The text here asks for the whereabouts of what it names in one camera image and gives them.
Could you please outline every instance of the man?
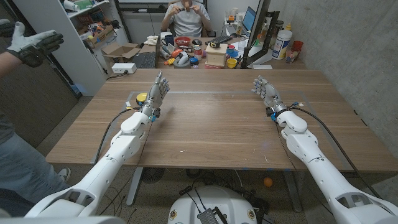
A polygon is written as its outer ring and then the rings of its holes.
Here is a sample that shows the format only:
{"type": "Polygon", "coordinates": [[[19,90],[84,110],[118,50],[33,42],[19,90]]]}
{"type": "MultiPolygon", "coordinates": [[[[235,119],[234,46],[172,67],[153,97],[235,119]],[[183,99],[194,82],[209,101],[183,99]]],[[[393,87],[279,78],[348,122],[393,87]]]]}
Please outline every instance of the man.
{"type": "Polygon", "coordinates": [[[190,12],[185,9],[185,0],[171,4],[167,9],[162,22],[162,31],[166,31],[171,23],[174,23],[174,30],[177,37],[200,37],[202,24],[207,31],[211,31],[210,17],[205,7],[199,2],[188,0],[191,7],[190,12]]]}
{"type": "MultiPolygon", "coordinates": [[[[12,36],[11,46],[0,54],[0,78],[22,63],[31,67],[42,64],[46,55],[63,43],[54,30],[24,37],[25,26],[0,19],[0,36],[12,36]]],[[[37,203],[44,197],[69,187],[65,182],[70,169],[59,174],[36,151],[14,132],[13,124],[0,112],[0,189],[13,190],[24,199],[37,203]]]]}

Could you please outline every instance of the table leg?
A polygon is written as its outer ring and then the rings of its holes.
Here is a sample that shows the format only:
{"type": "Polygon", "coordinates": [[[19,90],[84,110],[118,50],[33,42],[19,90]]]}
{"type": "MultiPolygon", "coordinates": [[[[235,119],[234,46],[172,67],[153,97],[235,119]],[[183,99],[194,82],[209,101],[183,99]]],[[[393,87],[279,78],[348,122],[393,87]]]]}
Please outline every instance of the table leg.
{"type": "Polygon", "coordinates": [[[295,212],[302,212],[303,207],[301,206],[299,193],[297,192],[297,187],[294,182],[294,173],[292,171],[284,171],[284,177],[287,189],[289,191],[290,199],[292,200],[293,210],[295,212]]]}
{"type": "Polygon", "coordinates": [[[127,201],[126,201],[128,206],[133,205],[134,201],[136,200],[138,186],[139,186],[140,181],[141,181],[141,175],[142,175],[142,170],[143,169],[144,169],[143,167],[137,167],[136,171],[132,175],[129,195],[127,196],[127,201]]]}

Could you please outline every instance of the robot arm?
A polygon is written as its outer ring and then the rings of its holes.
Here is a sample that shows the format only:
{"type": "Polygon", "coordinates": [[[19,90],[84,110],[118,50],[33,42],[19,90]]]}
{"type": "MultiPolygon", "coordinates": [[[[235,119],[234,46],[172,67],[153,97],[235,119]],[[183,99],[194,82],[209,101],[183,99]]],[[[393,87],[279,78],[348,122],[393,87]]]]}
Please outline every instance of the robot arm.
{"type": "Polygon", "coordinates": [[[158,74],[150,88],[142,111],[135,112],[121,125],[112,138],[105,156],[76,185],[49,195],[36,204],[25,216],[32,217],[86,217],[94,215],[102,196],[111,185],[124,162],[135,155],[145,136],[144,126],[159,117],[162,101],[169,91],[167,79],[158,74]]]}
{"type": "Polygon", "coordinates": [[[274,86],[259,76],[254,87],[252,91],[267,106],[267,115],[284,127],[281,133],[289,151],[307,166],[338,223],[393,223],[398,208],[353,187],[321,152],[307,123],[283,104],[274,86]]]}

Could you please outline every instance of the orange ball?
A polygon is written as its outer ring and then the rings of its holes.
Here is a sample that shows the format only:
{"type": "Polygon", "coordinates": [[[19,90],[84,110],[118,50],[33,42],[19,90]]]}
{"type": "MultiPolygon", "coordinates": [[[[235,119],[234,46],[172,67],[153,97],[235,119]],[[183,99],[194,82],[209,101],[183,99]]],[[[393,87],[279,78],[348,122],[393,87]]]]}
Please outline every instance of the orange ball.
{"type": "Polygon", "coordinates": [[[266,187],[272,186],[272,179],[269,178],[269,177],[264,178],[264,185],[265,185],[266,187]]]}

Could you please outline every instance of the sneaker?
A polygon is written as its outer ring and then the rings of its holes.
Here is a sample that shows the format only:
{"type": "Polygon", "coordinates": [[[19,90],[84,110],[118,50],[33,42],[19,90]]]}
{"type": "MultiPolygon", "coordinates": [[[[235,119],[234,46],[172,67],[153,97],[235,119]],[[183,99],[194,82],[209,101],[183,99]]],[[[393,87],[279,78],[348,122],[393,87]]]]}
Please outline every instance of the sneaker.
{"type": "Polygon", "coordinates": [[[70,169],[69,168],[64,168],[62,169],[58,175],[61,177],[61,179],[66,183],[69,180],[70,177],[70,169]]]}

